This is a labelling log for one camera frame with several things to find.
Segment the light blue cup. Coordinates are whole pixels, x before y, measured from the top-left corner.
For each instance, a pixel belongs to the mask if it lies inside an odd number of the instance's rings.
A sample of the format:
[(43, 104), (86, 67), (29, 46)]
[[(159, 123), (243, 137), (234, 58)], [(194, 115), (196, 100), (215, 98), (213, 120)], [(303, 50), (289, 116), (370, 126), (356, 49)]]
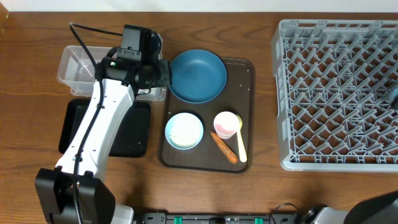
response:
[(398, 110), (398, 88), (394, 88), (389, 94), (389, 104), (394, 110)]

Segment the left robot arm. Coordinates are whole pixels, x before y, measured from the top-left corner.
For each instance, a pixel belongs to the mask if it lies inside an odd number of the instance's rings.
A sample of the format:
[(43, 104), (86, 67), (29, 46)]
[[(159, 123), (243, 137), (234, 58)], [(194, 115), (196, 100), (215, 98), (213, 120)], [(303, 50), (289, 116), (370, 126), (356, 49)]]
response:
[(109, 152), (141, 89), (169, 86), (172, 72), (153, 30), (125, 26), (122, 44), (95, 62), (93, 93), (68, 149), (54, 169), (41, 168), (35, 188), (47, 223), (132, 223), (134, 210), (105, 186)]

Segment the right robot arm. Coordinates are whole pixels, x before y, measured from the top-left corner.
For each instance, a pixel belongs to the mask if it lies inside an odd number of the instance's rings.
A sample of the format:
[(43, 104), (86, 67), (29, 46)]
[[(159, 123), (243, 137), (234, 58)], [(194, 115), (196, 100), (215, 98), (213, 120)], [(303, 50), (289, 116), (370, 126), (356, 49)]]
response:
[(397, 191), (364, 200), (350, 211), (324, 207), (314, 224), (397, 224)]

